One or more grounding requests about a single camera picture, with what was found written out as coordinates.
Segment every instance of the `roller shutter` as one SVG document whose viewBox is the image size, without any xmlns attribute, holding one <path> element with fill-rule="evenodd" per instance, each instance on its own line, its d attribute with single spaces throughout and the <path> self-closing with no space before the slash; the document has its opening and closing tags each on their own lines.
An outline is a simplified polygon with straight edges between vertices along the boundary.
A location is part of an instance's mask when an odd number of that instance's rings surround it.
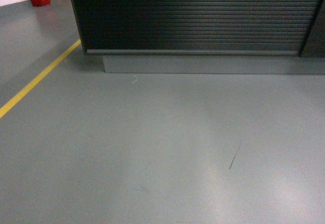
<svg viewBox="0 0 325 224">
<path fill-rule="evenodd" d="M 297 54 L 319 0 L 73 0 L 84 48 Z"/>
</svg>

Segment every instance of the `floor crack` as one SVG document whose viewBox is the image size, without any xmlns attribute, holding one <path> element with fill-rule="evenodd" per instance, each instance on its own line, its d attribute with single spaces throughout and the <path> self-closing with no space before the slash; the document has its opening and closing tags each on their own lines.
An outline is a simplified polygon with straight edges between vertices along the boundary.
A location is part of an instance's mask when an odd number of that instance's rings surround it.
<svg viewBox="0 0 325 224">
<path fill-rule="evenodd" d="M 237 149 L 237 151 L 236 151 L 236 154 L 235 154 L 235 156 L 234 156 L 234 158 L 233 158 L 233 160 L 232 160 L 232 163 L 230 164 L 229 170 L 230 170 L 230 168 L 232 167 L 232 165 L 233 165 L 233 163 L 234 163 L 234 160 L 235 160 L 235 158 L 236 158 L 236 156 L 237 156 L 237 154 L 238 154 L 239 148 L 240 148 L 240 146 L 242 145 L 242 143 L 243 143 L 243 140 L 240 141 L 240 144 L 239 144 L 239 146 L 238 146 L 238 149 Z"/>
</svg>

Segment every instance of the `yellow line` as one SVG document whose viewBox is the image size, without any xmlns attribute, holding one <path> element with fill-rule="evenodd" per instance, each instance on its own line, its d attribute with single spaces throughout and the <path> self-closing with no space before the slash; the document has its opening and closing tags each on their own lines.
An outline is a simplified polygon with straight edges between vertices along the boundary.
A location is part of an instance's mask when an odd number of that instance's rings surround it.
<svg viewBox="0 0 325 224">
<path fill-rule="evenodd" d="M 66 58 L 74 49 L 80 45 L 81 41 L 75 42 L 68 50 L 60 55 L 54 62 L 52 62 L 46 69 L 39 73 L 25 88 L 9 100 L 4 106 L 0 108 L 0 119 L 13 108 L 26 94 L 28 94 L 46 75 L 48 75 L 64 58 Z"/>
</svg>

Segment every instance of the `epoxy floor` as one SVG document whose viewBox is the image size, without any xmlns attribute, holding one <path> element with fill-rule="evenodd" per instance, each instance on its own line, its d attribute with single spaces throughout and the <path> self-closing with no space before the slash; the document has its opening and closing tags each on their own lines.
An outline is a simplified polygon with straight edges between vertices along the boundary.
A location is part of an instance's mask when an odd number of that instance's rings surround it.
<svg viewBox="0 0 325 224">
<path fill-rule="evenodd" d="M 1 106 L 78 39 L 69 5 L 0 57 Z M 0 119 L 0 223 L 325 223 L 324 91 L 325 76 L 105 74 L 79 46 Z"/>
</svg>

